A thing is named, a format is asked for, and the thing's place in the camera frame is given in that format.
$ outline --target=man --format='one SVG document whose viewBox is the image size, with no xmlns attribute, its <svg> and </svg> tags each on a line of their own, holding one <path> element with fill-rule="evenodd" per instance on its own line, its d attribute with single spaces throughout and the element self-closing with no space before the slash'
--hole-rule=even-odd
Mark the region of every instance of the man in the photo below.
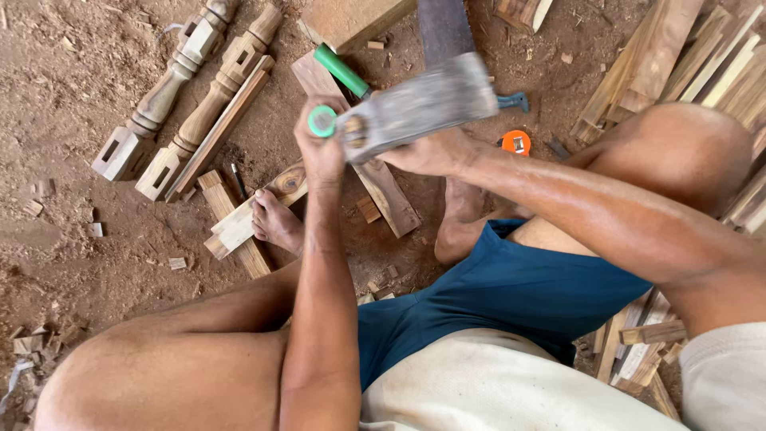
<svg viewBox="0 0 766 431">
<path fill-rule="evenodd" d="M 305 128 L 320 103 L 347 107 L 312 99 L 296 126 L 305 227 L 268 191 L 254 207 L 256 236 L 300 257 L 87 341 L 41 394 L 38 431 L 683 429 L 567 367 L 574 339 L 652 284 L 692 338 L 681 358 L 686 424 L 761 426 L 764 249 L 711 217 L 749 164 L 736 121 L 693 105 L 653 107 L 569 166 L 458 129 L 381 155 L 447 177 L 435 252 L 459 263 L 423 291 L 357 311 L 340 235 L 342 149 Z M 483 190 L 536 215 L 480 219 Z"/>
</svg>

